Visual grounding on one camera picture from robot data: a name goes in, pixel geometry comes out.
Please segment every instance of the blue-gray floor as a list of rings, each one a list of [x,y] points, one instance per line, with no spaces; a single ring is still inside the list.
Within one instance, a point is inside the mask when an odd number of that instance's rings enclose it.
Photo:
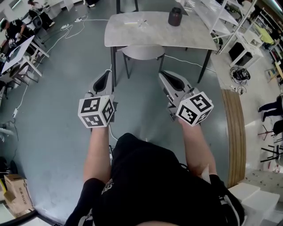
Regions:
[[[141,0],[140,10],[169,11],[177,3],[174,0]],[[63,11],[56,19],[52,32],[76,18],[88,15],[89,19],[108,19],[115,14],[115,1],[102,0],[95,8],[80,4],[71,12]],[[64,222],[73,211],[83,181],[83,165],[90,137],[77,116],[79,99],[88,91],[89,83],[110,67],[110,49],[104,46],[107,21],[86,21],[85,29],[78,35],[61,39],[45,58],[39,70],[43,77],[39,83],[30,83],[19,108],[16,126],[19,143],[8,137],[1,146],[1,155],[11,160],[18,146],[15,162],[19,171],[28,179],[28,186],[35,208],[44,216]],[[82,23],[75,23],[69,35],[79,32]],[[49,49],[64,34],[46,42]],[[182,60],[203,64],[206,51],[167,48],[166,54]],[[172,122],[167,111],[167,98],[161,90],[157,71],[159,61],[131,60],[130,79],[121,52],[117,53],[117,80],[115,101],[118,102],[113,134],[120,137],[126,132],[140,139],[172,150],[181,163],[185,163],[184,144],[180,126]],[[211,61],[208,67],[213,69]],[[201,68],[165,58],[164,70],[183,75],[196,85]],[[199,85],[214,104],[214,110],[202,123],[207,142],[215,156],[218,174],[226,183],[229,169],[229,145],[227,121],[217,75],[206,70]],[[12,114],[25,90],[21,85],[9,93],[0,108],[1,122],[12,119]]]

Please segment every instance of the white cube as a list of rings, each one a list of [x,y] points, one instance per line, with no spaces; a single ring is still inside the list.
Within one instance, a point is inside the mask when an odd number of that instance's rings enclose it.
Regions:
[[[192,97],[182,100],[176,116],[183,119],[191,126],[195,126],[207,118],[213,109],[211,100],[200,92]]]
[[[114,114],[110,96],[81,99],[78,116],[86,128],[106,127]]]

